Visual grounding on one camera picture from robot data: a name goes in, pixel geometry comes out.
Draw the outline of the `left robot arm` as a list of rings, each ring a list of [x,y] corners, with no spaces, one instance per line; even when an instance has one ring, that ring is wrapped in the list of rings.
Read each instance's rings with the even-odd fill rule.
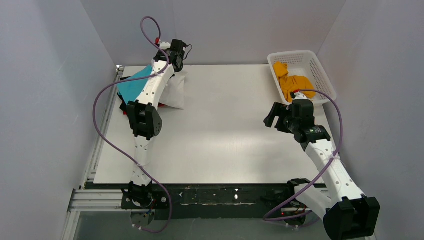
[[[173,39],[170,44],[160,43],[160,50],[152,60],[152,77],[146,80],[141,93],[126,105],[129,125],[134,135],[135,166],[131,182],[137,186],[147,187],[152,179],[144,173],[150,162],[149,147],[163,127],[163,121],[158,113],[160,97],[169,80],[175,77],[183,67],[183,59],[187,44],[182,40]]]

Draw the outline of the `white t-shirt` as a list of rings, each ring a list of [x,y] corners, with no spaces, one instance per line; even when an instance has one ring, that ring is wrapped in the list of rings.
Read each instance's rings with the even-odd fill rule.
[[[163,93],[160,97],[159,103],[165,106],[184,109],[185,103],[185,79],[187,72],[181,71],[174,74],[174,76],[168,81]]]

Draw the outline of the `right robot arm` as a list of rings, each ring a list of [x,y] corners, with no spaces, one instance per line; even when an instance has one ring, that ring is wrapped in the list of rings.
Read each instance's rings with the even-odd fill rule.
[[[324,126],[317,125],[314,105],[308,99],[293,100],[290,105],[275,102],[264,119],[266,127],[292,134],[319,171],[313,180],[291,182],[292,200],[305,204],[322,221],[332,240],[350,240],[374,234],[380,204],[354,183],[339,160],[338,150]]]

